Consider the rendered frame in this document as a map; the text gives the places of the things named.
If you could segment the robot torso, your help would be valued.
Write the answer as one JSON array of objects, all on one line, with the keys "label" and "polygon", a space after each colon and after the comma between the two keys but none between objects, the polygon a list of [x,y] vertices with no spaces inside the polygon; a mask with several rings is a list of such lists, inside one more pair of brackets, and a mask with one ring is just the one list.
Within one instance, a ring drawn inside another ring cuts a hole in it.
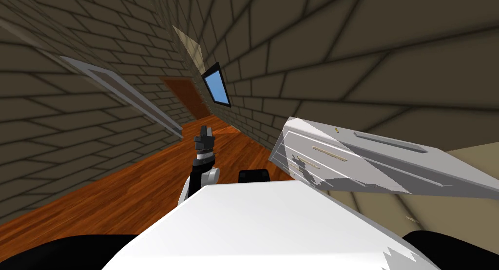
[{"label": "robot torso", "polygon": [[400,236],[300,181],[203,187],[103,270],[440,270]]}]

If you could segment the brown wooden door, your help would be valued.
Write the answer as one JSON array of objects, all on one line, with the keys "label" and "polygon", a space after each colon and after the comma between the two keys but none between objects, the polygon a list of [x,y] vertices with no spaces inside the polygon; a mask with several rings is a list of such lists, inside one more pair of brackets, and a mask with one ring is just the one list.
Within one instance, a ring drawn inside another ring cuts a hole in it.
[{"label": "brown wooden door", "polygon": [[160,77],[178,100],[196,120],[208,117],[211,112],[190,77]]}]

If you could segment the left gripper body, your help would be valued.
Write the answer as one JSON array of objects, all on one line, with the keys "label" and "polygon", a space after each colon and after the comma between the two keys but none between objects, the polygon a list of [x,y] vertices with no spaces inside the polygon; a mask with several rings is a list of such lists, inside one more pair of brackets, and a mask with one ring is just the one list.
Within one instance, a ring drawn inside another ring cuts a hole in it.
[{"label": "left gripper body", "polygon": [[214,148],[215,137],[209,135],[200,135],[194,137],[195,150],[212,151]]}]

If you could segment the blue window with black frame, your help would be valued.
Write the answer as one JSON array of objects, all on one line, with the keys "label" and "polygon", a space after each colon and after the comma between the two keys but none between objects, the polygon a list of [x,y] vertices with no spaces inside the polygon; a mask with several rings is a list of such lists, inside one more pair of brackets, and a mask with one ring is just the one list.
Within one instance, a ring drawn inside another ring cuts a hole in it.
[{"label": "blue window with black frame", "polygon": [[215,104],[230,108],[231,102],[219,62],[216,62],[205,73],[203,73],[202,79],[209,91],[213,102]]}]

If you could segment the white chest of drawers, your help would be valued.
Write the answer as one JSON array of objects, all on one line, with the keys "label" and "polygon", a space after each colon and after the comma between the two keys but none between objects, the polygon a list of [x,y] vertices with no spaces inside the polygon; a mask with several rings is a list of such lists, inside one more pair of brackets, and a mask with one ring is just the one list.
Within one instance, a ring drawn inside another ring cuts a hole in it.
[{"label": "white chest of drawers", "polygon": [[499,179],[440,149],[295,117],[269,160],[318,190],[499,199]]}]

